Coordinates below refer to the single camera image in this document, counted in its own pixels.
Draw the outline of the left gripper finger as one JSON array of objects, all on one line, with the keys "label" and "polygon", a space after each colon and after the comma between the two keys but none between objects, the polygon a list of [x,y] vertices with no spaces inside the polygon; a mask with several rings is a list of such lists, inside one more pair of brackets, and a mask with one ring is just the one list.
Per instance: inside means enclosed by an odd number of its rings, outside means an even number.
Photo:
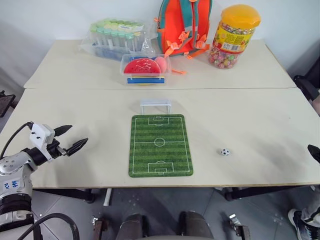
[{"label": "left gripper finger", "polygon": [[72,128],[72,125],[62,125],[54,129],[54,136],[59,137],[63,134],[65,134],[70,128]]},{"label": "left gripper finger", "polygon": [[70,157],[76,152],[78,152],[87,143],[88,140],[89,140],[88,138],[84,138],[75,142],[70,148],[65,150],[66,155]]}]

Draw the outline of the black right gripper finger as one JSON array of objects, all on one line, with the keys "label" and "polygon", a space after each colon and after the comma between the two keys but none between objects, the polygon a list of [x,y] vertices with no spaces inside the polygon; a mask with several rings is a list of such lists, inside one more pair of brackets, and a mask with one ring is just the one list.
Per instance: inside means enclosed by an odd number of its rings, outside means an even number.
[{"label": "black right gripper finger", "polygon": [[318,162],[320,163],[320,149],[317,146],[309,144],[307,146],[307,149],[310,153],[310,155]]}]

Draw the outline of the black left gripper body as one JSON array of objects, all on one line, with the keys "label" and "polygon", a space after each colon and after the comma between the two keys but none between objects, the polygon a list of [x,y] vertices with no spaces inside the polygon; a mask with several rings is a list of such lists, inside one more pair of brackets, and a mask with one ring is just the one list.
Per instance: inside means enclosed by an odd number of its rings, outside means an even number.
[{"label": "black left gripper body", "polygon": [[60,147],[60,142],[56,139],[53,140],[52,143],[48,144],[46,147],[46,150],[49,154],[49,157],[47,157],[48,161],[51,161],[53,159],[56,159],[60,156],[66,156],[67,150]]}]

